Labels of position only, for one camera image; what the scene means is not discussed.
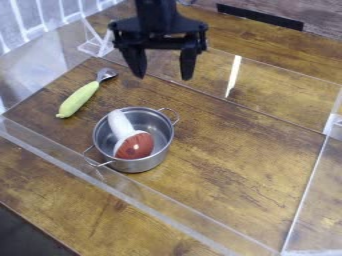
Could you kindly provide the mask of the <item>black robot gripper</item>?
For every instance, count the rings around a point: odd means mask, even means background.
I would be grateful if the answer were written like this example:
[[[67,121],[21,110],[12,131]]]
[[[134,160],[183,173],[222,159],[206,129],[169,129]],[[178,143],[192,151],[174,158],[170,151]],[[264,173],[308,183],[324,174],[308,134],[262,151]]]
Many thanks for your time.
[[[114,47],[121,49],[133,74],[143,79],[147,70],[145,49],[181,51],[181,75],[193,78],[197,55],[208,49],[209,25],[183,16],[177,0],[135,0],[137,16],[109,24]]]

